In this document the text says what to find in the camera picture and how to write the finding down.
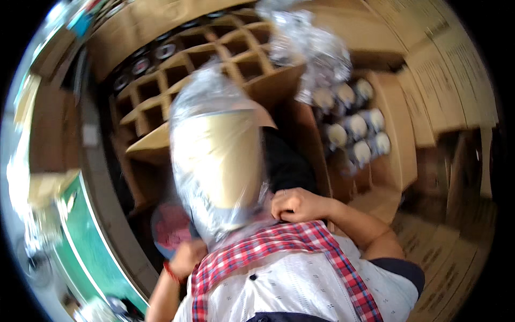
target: plastic bag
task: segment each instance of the plastic bag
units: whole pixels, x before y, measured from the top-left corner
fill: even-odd
[[[260,17],[270,19],[274,11],[283,11],[305,1],[310,0],[261,0],[256,4],[256,12]]]
[[[270,18],[280,31],[270,41],[270,60],[288,65],[293,52],[306,59],[297,101],[311,105],[314,90],[333,90],[350,79],[352,64],[344,42],[332,32],[312,26],[311,12],[274,11]]]
[[[178,195],[212,251],[276,221],[263,208],[268,184],[254,103],[220,64],[191,78],[170,107],[171,159]]]

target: navy sleeve trim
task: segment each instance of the navy sleeve trim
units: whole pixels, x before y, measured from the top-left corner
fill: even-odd
[[[424,289],[425,275],[417,264],[398,258],[376,258],[370,260],[370,263],[410,280],[417,288],[420,298]]]

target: patterned white fabric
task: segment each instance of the patterned white fabric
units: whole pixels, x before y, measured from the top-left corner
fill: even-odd
[[[415,285],[360,259],[361,254],[350,239],[334,237],[372,293],[384,321],[406,321],[418,298]],[[174,322],[191,321],[191,312],[188,279],[188,294]],[[209,294],[210,322],[245,322],[256,312],[293,312],[328,321],[359,321],[341,278],[321,253],[272,254],[234,271]]]

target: cardboard grid compartment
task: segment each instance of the cardboard grid compartment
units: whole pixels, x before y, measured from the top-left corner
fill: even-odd
[[[161,164],[162,158],[156,160],[143,151],[155,152],[169,146],[170,104],[189,82],[189,75],[213,57],[222,61],[225,75],[265,108],[272,108],[284,99],[285,94],[296,86],[295,79],[302,74],[303,61],[294,57],[292,66],[274,66],[267,58],[273,33],[272,24],[261,21],[253,9],[241,9],[163,42],[175,44],[176,53],[162,62],[155,72],[131,82],[112,106],[113,120],[117,123],[115,128],[123,128],[128,135],[127,155]],[[285,79],[294,85],[273,93],[270,91],[274,83],[284,84]]]

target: red plaid scarf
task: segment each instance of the red plaid scarf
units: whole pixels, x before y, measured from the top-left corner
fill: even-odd
[[[265,228],[236,244],[207,255],[192,273],[193,321],[207,320],[208,292],[231,272],[267,255],[289,250],[323,252],[333,268],[340,273],[361,321],[383,320],[367,286],[338,247],[338,242],[323,222],[314,221]]]

